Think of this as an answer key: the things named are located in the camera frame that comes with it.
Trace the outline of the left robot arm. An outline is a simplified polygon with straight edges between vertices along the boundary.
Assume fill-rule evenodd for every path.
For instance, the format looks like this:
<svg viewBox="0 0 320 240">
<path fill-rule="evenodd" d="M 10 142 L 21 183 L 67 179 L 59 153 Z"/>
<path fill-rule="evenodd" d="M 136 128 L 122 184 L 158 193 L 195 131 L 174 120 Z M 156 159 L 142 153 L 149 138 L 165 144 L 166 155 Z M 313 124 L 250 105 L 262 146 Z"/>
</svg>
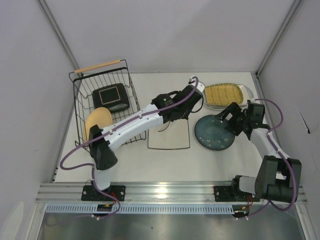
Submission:
<svg viewBox="0 0 320 240">
<path fill-rule="evenodd" d="M 99 128 L 94 125 L 89 131 L 89 153 L 94 161 L 93 179 L 99 190 L 111 185 L 111 168 L 118 159 L 115 155 L 121 145 L 136 135 L 176 120 L 187 119 L 195 104 L 203 98 L 205 85 L 191 83 L 181 91 L 163 93 L 154 98 L 144 109 L 114 125 Z"/>
</svg>

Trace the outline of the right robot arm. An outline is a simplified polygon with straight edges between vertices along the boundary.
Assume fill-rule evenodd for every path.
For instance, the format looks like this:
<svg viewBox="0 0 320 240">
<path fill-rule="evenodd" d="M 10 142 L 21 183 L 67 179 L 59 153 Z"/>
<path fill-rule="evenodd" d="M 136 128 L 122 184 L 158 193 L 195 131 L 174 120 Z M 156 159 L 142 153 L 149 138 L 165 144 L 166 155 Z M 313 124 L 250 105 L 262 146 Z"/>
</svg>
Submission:
<svg viewBox="0 0 320 240">
<path fill-rule="evenodd" d="M 229 133 L 244 133 L 262 158 L 257 176 L 236 175 L 231 181 L 231 192 L 293 205 L 298 198 L 302 164 L 281 149 L 272 129 L 264 123 L 264 116 L 265 106 L 251 101 L 246 109 L 233 102 L 216 115 Z"/>
</svg>

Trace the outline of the black wire dish rack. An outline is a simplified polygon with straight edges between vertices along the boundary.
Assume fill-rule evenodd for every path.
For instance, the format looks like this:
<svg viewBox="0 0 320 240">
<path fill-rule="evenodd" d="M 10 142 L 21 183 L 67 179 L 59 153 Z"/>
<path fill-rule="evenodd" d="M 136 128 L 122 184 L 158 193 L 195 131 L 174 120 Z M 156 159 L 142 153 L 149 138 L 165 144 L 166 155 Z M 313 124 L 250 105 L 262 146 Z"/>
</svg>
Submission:
<svg viewBox="0 0 320 240">
<path fill-rule="evenodd" d="M 68 74 L 73 84 L 73 106 L 76 125 L 75 145 L 85 141 L 85 122 L 95 110 L 92 93 L 94 90 L 113 84 L 123 84 L 128 95 L 130 107 L 126 110 L 111 113 L 112 122 L 120 122 L 141 110 L 135 87 L 125 59 L 116 60 L 100 69 L 85 72 L 73 71 Z"/>
</svg>

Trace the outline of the white square plate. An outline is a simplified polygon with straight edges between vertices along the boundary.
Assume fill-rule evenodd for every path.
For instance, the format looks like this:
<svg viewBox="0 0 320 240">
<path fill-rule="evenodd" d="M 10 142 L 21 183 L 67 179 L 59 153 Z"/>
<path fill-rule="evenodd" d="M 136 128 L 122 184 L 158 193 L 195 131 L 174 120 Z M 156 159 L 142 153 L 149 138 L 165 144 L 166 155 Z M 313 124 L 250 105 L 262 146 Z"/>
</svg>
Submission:
<svg viewBox="0 0 320 240">
<path fill-rule="evenodd" d="M 190 148 L 190 130 L 187 119 L 164 123 L 148 130 L 149 149 L 183 150 Z"/>
</svg>

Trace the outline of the dark blue round plate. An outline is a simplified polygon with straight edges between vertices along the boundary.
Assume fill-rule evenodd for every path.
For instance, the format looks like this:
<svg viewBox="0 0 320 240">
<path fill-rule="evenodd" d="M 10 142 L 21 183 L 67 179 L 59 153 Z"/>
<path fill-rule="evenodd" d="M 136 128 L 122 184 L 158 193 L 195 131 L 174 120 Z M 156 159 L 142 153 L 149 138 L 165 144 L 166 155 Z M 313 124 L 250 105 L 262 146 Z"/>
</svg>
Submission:
<svg viewBox="0 0 320 240">
<path fill-rule="evenodd" d="M 227 126 L 227 120 L 221 121 L 213 114 L 205 115 L 196 122 L 194 135 L 203 147 L 213 151 L 222 151 L 229 148 L 236 137 L 225 129 Z"/>
</svg>

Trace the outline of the woven fan-shaped plate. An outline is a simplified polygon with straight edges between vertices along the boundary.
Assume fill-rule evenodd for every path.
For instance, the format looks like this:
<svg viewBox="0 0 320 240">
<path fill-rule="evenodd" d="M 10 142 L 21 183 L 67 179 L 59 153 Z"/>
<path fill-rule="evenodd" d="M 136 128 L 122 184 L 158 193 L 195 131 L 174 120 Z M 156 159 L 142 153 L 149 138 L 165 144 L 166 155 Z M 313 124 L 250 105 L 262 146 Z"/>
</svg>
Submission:
<svg viewBox="0 0 320 240">
<path fill-rule="evenodd" d="M 204 94 L 209 105 L 229 106 L 233 102 L 239 105 L 244 101 L 240 87 L 234 83 L 207 85 L 204 88 Z"/>
</svg>

